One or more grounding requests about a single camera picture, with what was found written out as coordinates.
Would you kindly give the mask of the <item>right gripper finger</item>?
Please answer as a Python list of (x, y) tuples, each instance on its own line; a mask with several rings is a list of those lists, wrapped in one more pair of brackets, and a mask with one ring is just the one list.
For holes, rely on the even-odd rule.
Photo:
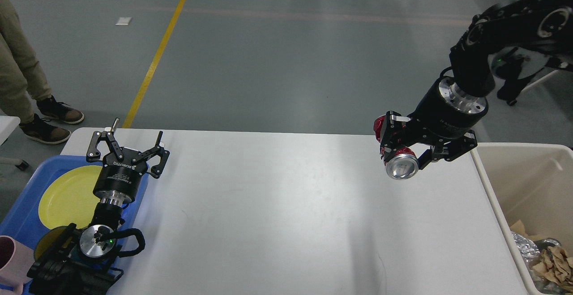
[(381, 150), (401, 150), (403, 147), (410, 147), (411, 142), (407, 139), (405, 130), (406, 124), (410, 121), (410, 117), (388, 111), (381, 123)]
[(428, 166), (428, 164), (436, 161), (436, 155), (432, 149), (425, 150), (421, 156), (419, 156), (418, 160), (418, 169), (423, 170)]

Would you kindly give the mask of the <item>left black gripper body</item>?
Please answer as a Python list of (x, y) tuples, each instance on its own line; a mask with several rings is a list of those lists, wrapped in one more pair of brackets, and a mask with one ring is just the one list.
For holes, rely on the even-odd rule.
[(137, 150), (122, 150), (120, 159), (113, 153), (103, 158), (103, 167), (96, 179), (93, 194), (100, 200), (109, 199), (114, 193), (123, 195), (123, 203), (129, 204), (137, 198), (141, 180), (145, 174), (158, 179), (167, 164), (170, 151), (165, 150), (163, 158), (155, 156), (149, 161), (133, 165)]

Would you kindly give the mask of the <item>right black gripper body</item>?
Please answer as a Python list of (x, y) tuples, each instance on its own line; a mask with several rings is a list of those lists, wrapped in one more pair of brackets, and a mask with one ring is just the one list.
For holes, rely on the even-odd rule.
[(407, 139), (429, 146), (436, 161), (453, 161), (478, 146), (473, 126), (488, 108), (485, 97), (465, 93), (453, 77), (440, 77), (408, 115)]

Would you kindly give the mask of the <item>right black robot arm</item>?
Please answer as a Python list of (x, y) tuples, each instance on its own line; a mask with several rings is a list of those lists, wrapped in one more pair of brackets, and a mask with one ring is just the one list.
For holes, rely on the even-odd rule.
[(451, 48), (451, 65), (409, 115), (392, 110), (374, 123), (389, 177), (405, 180), (441, 159), (453, 161), (477, 146), (473, 126), (488, 112), (495, 88), (492, 62), (506, 48), (572, 63), (572, 0), (518, 0), (475, 15)]

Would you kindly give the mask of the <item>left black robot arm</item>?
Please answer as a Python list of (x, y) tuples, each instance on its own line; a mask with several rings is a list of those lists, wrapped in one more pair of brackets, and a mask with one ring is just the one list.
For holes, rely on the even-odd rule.
[(93, 189), (98, 203), (90, 223), (70, 223), (43, 236), (27, 272), (29, 293), (105, 295), (124, 274), (114, 262), (145, 249), (141, 230), (125, 224), (123, 211), (135, 202), (145, 175), (160, 177), (170, 152), (162, 145), (162, 131), (148, 150), (120, 146), (114, 136), (118, 122), (94, 132), (86, 153), (88, 162), (103, 165)]

